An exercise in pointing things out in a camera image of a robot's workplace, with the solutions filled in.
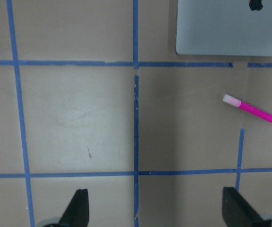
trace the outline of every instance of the pink marker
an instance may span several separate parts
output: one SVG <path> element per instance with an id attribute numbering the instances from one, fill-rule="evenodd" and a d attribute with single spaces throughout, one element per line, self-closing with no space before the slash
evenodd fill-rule
<path id="1" fill-rule="evenodd" d="M 241 101 L 241 100 L 239 100 L 239 99 L 237 99 L 235 97 L 232 97 L 232 96 L 230 96 L 228 94 L 225 94 L 222 100 L 225 103 L 231 104 L 231 105 L 233 105 L 235 107 L 238 107 L 238 108 L 240 108 L 242 110 L 245 110 L 245 111 L 249 112 L 250 114 L 253 114 L 253 115 L 257 116 L 257 117 L 260 117 L 260 118 L 272 123 L 272 115 L 270 115 L 269 113 L 264 112 L 263 110 L 260 110 L 260 109 L 258 109 L 256 107 L 254 107 L 254 106 L 252 106 L 252 105 L 250 105 L 248 103 L 245 103 L 245 102 L 243 102 L 243 101 Z"/>

